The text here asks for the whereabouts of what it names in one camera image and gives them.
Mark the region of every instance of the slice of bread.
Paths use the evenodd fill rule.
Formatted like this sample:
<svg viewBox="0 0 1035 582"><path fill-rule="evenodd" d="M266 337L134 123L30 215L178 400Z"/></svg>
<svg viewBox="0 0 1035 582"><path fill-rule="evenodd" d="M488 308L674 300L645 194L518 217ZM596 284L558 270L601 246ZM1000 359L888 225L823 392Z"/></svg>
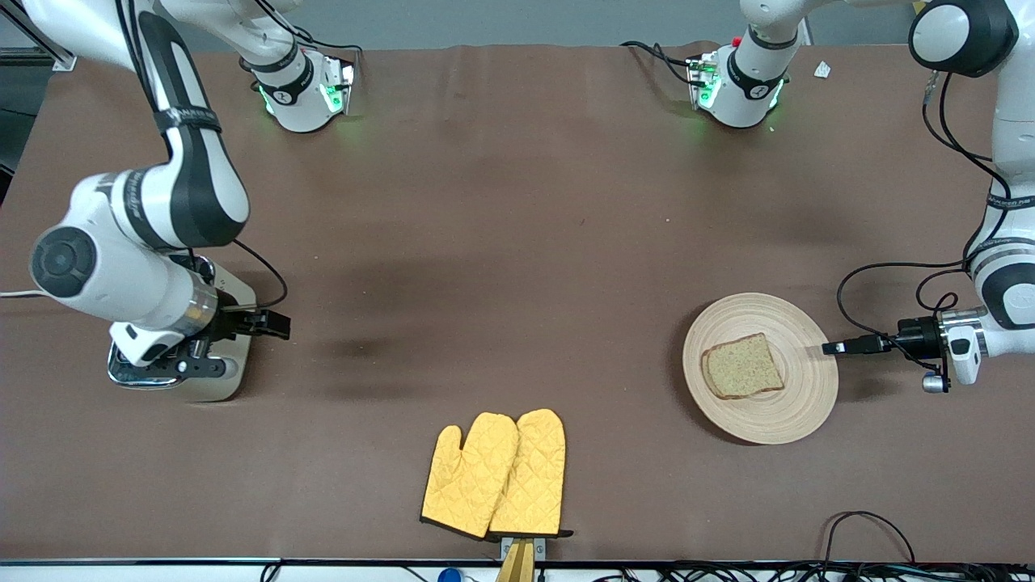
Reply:
<svg viewBox="0 0 1035 582"><path fill-rule="evenodd" d="M755 333L706 350L701 355L701 372L708 388L722 400L783 389L783 381L764 333Z"/></svg>

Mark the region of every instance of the yellow oven mitt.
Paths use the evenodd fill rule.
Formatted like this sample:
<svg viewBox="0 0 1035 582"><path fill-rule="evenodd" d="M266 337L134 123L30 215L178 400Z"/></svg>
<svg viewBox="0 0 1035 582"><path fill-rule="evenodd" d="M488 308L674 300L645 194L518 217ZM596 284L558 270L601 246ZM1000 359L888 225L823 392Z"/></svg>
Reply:
<svg viewBox="0 0 1035 582"><path fill-rule="evenodd" d="M499 503L518 450L509 416L482 412L461 444L460 427L439 434L420 521L481 540Z"/></svg>
<svg viewBox="0 0 1035 582"><path fill-rule="evenodd" d="M518 456L489 529L514 536L562 535L564 425L553 410L534 410L518 420Z"/></svg>

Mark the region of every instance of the black band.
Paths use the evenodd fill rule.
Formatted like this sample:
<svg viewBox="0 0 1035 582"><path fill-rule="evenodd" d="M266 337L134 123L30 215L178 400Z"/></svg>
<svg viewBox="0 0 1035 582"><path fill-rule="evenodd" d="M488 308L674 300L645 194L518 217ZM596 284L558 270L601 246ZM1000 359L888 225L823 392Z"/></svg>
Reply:
<svg viewBox="0 0 1035 582"><path fill-rule="evenodd" d="M996 246L1002 246L1004 244L1030 244L1035 246L1035 240L1030 238L1022 238L1019 236L1011 236L1008 238L989 238L974 248L974 251L970 254L968 258L968 263L977 257L978 253L984 253L988 249L995 249Z"/></svg>
<svg viewBox="0 0 1035 582"><path fill-rule="evenodd" d="M730 55L730 59L727 62L727 70L730 72L730 81L733 84L740 87L744 91L744 96L752 101L759 99L764 99L772 93L780 81L783 80L783 75L787 74L787 69L780 74L776 79L770 79L769 81L760 81L753 77L748 77L740 67L737 66L737 50L734 49L733 53Z"/></svg>
<svg viewBox="0 0 1035 582"><path fill-rule="evenodd" d="M265 83L260 83L263 92L266 96L273 99L279 105L295 105L298 101L298 95L302 94L302 91L308 88L309 84L313 83L313 61L307 57L305 58L305 69L302 74L287 85L282 85L280 87L274 87L272 85L267 85Z"/></svg>
<svg viewBox="0 0 1035 582"><path fill-rule="evenodd" d="M284 70L288 68L288 65L290 65L291 62L295 60L295 56L297 55L298 55L298 42L292 40L291 50L288 51L288 54L285 55L283 59L276 61L275 63L255 64L248 61L244 62L247 63L248 67L252 69L252 72L276 72L278 70Z"/></svg>
<svg viewBox="0 0 1035 582"><path fill-rule="evenodd" d="M751 40L755 41L756 45L762 47L767 51L782 51L783 49L790 49L791 47L794 47L798 42L797 30L794 31L794 38L786 42L770 42L768 40L764 40L763 38L759 37L759 33L758 31L755 30L753 26L747 27L747 35L751 37Z"/></svg>
<svg viewBox="0 0 1035 582"><path fill-rule="evenodd" d="M1035 206L1035 196L1026 196L1024 198L1000 198L989 194L988 198L985 200L985 204L997 210L1022 210L1030 206Z"/></svg>
<svg viewBox="0 0 1035 582"><path fill-rule="evenodd" d="M1032 329L1035 323L1017 323L1006 309L1006 293L1017 285L1035 284L1035 264L1013 263L992 272L981 284L981 298L996 323L1004 329Z"/></svg>
<svg viewBox="0 0 1035 582"><path fill-rule="evenodd" d="M154 124L162 134L173 127L184 125L200 129L212 129L216 133L223 132L219 119L212 110L206 107L180 106L164 109L154 114Z"/></svg>

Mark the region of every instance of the round plate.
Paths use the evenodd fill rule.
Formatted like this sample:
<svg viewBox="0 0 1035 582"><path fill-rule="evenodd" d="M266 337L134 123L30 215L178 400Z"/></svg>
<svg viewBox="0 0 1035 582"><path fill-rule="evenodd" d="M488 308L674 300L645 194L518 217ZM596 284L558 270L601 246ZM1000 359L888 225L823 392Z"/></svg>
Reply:
<svg viewBox="0 0 1035 582"><path fill-rule="evenodd" d="M718 344L763 332L783 389L740 400L712 394L701 355ZM837 400L837 362L823 355L827 337L805 312L763 293L741 293L708 307L683 344L683 374L698 406L720 429L760 444L804 438L830 415Z"/></svg>

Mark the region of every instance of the table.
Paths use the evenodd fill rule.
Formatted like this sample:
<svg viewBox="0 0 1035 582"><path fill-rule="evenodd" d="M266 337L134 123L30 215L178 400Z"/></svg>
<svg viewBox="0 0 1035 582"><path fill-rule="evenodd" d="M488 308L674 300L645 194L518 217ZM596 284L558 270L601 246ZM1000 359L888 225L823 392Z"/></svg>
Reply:
<svg viewBox="0 0 1035 582"><path fill-rule="evenodd" d="M842 338L846 272L957 257L987 179L926 135L926 71L903 47L806 48L780 107L733 130L648 58L372 52L362 116L292 135L235 56L199 55L252 197L242 240L291 283L292 340L254 344L233 401L186 405L110 384L106 322L0 304L0 555L494 556L417 521L435 437L551 407L575 531L553 558L815 558L854 508L893 520L921 560L1030 558L1035 359L990 360L939 397L896 355L844 360L830 418L781 446L724 437L682 378L686 330L719 297L771 293ZM975 150L994 93L950 92ZM55 77L0 212L4 288L29 285L33 241L78 180L164 155L131 75ZM276 292L238 250L208 254ZM890 327L923 315L919 274L875 272L846 299ZM931 294L948 288L974 303L964 278ZM864 522L836 546L903 558Z"/></svg>

